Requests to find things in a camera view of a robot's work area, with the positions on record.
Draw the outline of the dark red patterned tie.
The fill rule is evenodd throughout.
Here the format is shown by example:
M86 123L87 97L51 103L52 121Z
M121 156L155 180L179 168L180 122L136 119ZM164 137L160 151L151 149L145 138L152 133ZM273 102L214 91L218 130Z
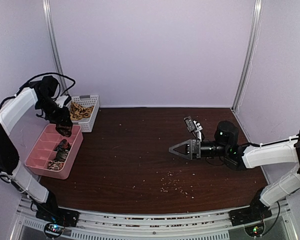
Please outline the dark red patterned tie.
M64 137L71 137L73 129L73 122L70 118L57 121L55 124L55 130Z

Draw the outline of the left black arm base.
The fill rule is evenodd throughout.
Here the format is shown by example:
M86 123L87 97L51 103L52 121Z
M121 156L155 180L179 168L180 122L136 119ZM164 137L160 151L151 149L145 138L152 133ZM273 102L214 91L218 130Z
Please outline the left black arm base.
M33 200L37 207L36 218L46 222L55 223L63 227L76 227L80 213L59 207L55 197L48 197L46 202L39 203Z

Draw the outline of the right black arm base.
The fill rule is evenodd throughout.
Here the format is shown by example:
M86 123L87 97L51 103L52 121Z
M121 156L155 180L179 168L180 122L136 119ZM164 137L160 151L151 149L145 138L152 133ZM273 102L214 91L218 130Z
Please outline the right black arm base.
M248 207L229 211L232 226L245 225L252 222L262 221L272 216L269 206L265 206L260 198L263 188L259 189Z

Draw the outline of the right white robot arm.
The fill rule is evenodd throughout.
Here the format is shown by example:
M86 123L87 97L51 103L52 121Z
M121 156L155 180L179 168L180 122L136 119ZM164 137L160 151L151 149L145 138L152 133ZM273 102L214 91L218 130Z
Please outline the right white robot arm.
M213 140L206 140L201 124L184 118L187 130L194 138L171 146L169 152L187 160L220 157L236 171L281 163L295 166L274 183L261 189L246 210L249 220L258 220L266 208L300 189L300 131L286 139L270 143L238 144L239 130L230 121L220 121Z

